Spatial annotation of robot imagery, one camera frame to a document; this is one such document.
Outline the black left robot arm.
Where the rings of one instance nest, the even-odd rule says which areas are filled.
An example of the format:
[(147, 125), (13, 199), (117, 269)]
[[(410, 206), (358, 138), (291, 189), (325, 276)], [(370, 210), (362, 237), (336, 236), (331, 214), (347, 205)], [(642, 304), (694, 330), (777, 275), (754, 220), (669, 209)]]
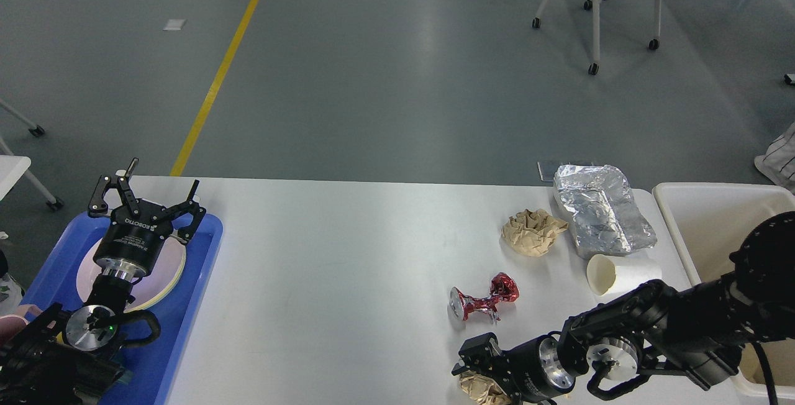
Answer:
[(109, 219), (109, 227), (83, 305), (66, 311), (53, 303), (3, 343), (3, 404), (96, 404), (130, 373), (117, 354), (161, 337), (153, 312), (128, 311), (134, 285), (152, 274), (168, 240), (190, 242), (206, 209), (196, 199), (199, 180), (178, 204), (138, 198), (130, 187), (136, 166), (133, 158), (124, 173), (101, 176), (90, 198), (88, 216)]

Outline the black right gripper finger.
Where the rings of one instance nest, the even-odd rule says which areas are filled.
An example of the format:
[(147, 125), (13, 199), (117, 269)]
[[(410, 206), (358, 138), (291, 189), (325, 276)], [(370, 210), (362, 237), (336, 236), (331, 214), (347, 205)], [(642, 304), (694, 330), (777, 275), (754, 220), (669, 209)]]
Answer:
[(452, 376), (463, 376), (468, 372), (494, 380), (500, 387), (506, 385), (507, 358), (494, 332), (468, 338), (462, 343)]

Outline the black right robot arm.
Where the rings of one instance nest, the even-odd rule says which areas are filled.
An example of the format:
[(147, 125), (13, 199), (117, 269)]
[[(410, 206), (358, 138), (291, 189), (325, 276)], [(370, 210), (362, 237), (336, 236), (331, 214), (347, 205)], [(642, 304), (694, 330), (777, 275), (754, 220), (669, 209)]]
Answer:
[(591, 374), (589, 393), (611, 401), (652, 376), (683, 376), (708, 390), (738, 375), (751, 345), (775, 404), (761, 343), (793, 338), (793, 212), (759, 224), (729, 258), (735, 269), (718, 280), (682, 292), (645, 281), (511, 350), (492, 332), (469, 338), (452, 374), (475, 399), (508, 404), (553, 404)]

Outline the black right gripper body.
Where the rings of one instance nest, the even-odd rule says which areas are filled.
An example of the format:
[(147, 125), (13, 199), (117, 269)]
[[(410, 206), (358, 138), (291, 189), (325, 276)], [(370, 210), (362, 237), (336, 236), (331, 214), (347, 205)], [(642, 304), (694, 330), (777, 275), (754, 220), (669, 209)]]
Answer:
[(545, 334), (502, 352), (512, 404), (552, 404), (571, 393), (575, 377), (563, 366), (555, 334)]

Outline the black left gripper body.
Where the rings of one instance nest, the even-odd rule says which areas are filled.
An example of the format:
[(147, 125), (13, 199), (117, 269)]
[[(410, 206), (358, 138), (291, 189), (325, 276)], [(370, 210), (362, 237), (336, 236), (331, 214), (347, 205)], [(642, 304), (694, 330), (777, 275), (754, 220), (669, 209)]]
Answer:
[(111, 223), (94, 253), (94, 263), (103, 276), (144, 278), (153, 272), (166, 238), (173, 232), (170, 224), (151, 224), (124, 218)]

